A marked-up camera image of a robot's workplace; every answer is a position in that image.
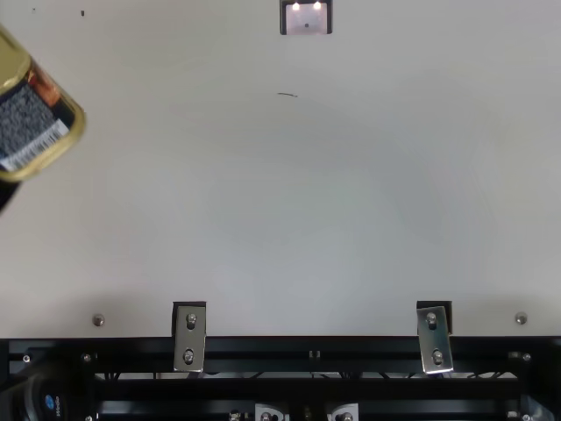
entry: white surface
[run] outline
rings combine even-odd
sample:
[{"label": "white surface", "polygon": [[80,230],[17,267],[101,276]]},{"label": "white surface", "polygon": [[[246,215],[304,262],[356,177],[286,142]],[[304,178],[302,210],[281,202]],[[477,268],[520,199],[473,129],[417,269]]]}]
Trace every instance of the white surface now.
[{"label": "white surface", "polygon": [[0,218],[0,337],[167,336],[195,300],[210,335],[413,335],[428,299],[561,334],[560,18],[337,0],[282,37],[275,0],[0,0],[89,119]]}]

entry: black metal frame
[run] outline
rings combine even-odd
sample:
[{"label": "black metal frame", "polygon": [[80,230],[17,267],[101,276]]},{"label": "black metal frame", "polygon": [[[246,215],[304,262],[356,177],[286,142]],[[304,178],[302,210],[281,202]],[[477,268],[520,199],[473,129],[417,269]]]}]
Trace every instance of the black metal frame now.
[{"label": "black metal frame", "polygon": [[[100,420],[228,419],[254,404],[284,403],[293,420],[322,419],[326,403],[359,403],[360,419],[505,419],[532,409],[526,396],[558,418],[561,339],[451,337],[461,373],[516,378],[364,379],[359,373],[421,373],[417,337],[208,337],[204,371],[345,372],[344,379],[109,380],[94,373],[171,373],[173,338],[0,340],[1,384],[30,367],[65,361],[82,372],[89,410]],[[528,354],[531,358],[523,359]],[[24,363],[24,355],[31,357]]]}]

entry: gold tin can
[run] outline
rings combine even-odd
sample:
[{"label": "gold tin can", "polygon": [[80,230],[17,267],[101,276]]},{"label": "gold tin can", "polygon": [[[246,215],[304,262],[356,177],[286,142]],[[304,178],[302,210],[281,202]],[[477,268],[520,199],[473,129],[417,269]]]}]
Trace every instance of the gold tin can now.
[{"label": "gold tin can", "polygon": [[0,25],[0,182],[48,167],[83,134],[82,108]]}]

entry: bolt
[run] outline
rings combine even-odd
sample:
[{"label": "bolt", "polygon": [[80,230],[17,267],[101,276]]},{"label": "bolt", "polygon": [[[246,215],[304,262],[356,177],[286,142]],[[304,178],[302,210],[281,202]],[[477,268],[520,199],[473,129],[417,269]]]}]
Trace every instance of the bolt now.
[{"label": "bolt", "polygon": [[97,327],[102,327],[103,325],[105,325],[105,317],[103,316],[103,314],[95,314],[91,318],[91,323],[93,323]]},{"label": "bolt", "polygon": [[432,353],[432,360],[437,366],[439,366],[443,363],[444,357],[442,353],[436,349],[435,352]]},{"label": "bolt", "polygon": [[187,328],[192,331],[195,329],[196,314],[190,313],[187,315]]},{"label": "bolt", "polygon": [[185,361],[185,364],[187,364],[188,366],[190,366],[191,364],[193,364],[193,359],[195,358],[195,353],[193,352],[192,349],[188,348],[185,353],[183,354],[183,360]]},{"label": "bolt", "polygon": [[428,313],[427,323],[429,324],[429,329],[434,331],[437,328],[437,315],[435,313]]},{"label": "bolt", "polygon": [[523,311],[519,311],[516,313],[515,319],[517,324],[525,325],[528,321],[528,315]]}]

